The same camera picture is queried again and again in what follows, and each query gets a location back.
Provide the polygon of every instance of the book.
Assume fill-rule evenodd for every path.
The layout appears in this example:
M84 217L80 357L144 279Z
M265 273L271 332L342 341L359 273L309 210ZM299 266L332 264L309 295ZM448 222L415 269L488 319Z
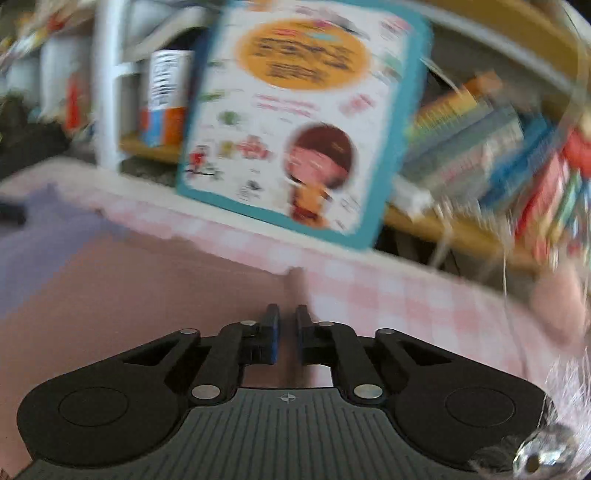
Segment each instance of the book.
M533 150L540 142L542 136L547 133L550 126L548 121L541 115L522 120L524 130L523 147L519 152L511 155L497 164L489 181L489 188L493 188L510 179L516 171L527 166L527 152Z
M477 123L465 128L444 144L416 158L412 163L404 164L401 174L411 182L429 188L433 179L463 154L482 145L494 132L514 122L517 113L510 105L493 110Z
M479 200L483 210L502 211L508 200L515 197L523 185L534 177L548 159L548 149L554 139L554 132L554 127L548 126L534 142L517 154L515 160L507 165L503 175L496 178L496 182Z
M550 255L548 232L564 196L566 185L570 180L569 166L562 158L560 159L560 165L561 172L557 179L556 190L550 199L548 208L545 212L542 212L537 222L530 225L523 236L525 247L531 251L533 257L539 262L548 260Z
M409 145L404 162L413 161L490 113L493 107L488 95L502 85L494 72L488 72L466 82L458 92L450 92L423 106L408 129Z
M445 195L459 203L478 200L486 191L494 165L517 150L522 142L521 124L515 119L421 184L436 197Z
M378 0L232 1L223 9L177 191L369 248L420 101L428 24Z
M430 126L424 126L423 131L416 133L413 141L408 146L408 153L404 157L405 163L416 160L426 152L445 143L459 132L482 120L493 111L492 105L482 99L465 111L450 111L440 122Z
M574 204L577 201L582 186L583 179L581 177L581 171L571 171L569 182L564 189L562 200L558 206L554 220L552 221L550 231L548 232L548 240L551 245L556 245L560 240L566 224L573 213Z
M548 162L542 172L535 179L533 195L527 204L517 225L515 226L515 238L522 238L528 230L537 230L540 219L548 211L552 200L556 195L560 183L560 177L563 175L564 161L555 154Z

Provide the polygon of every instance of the red object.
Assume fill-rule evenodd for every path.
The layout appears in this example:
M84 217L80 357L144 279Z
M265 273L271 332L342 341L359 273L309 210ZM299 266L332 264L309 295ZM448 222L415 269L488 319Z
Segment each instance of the red object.
M546 212L550 207L554 194L558 190L558 179L562 171L563 161L555 154L538 176L535 192L525 206L519 222L517 222L515 229L516 238L521 237L527 230L530 222Z
M49 30L49 32L56 32L58 30L61 30L65 26L66 22L64 20L58 20L57 13L50 16L49 20L47 20L47 29Z
M74 72L68 79L66 92L66 130L71 132L80 128L80 106L78 98L80 96L80 87L78 73Z
M194 168L200 167L205 161L205 153L202 151L193 152L190 155L191 165Z
M571 132L564 145L563 155L572 168L581 171L583 178L591 178L591 142L587 142L581 132Z
M246 141L239 143L236 147L242 153L242 156L249 160L270 160L271 152L267 149L267 146L254 135L251 135Z

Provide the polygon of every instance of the metal rivet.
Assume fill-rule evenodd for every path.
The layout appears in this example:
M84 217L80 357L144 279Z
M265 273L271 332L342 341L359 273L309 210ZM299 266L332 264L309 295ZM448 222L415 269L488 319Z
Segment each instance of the metal rivet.
M364 384L357 385L353 390L353 393L357 395L359 398L373 400L374 398L379 398L382 395L382 393L384 393L384 391L377 385Z
M222 391L215 385L199 385L191 390L191 395L201 400L216 398Z

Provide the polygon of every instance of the book cover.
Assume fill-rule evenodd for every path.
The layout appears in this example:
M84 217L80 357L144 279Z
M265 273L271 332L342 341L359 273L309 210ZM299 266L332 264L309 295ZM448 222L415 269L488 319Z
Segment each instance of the book cover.
M430 38L420 15L381 0L229 3L178 192L370 247L405 153Z

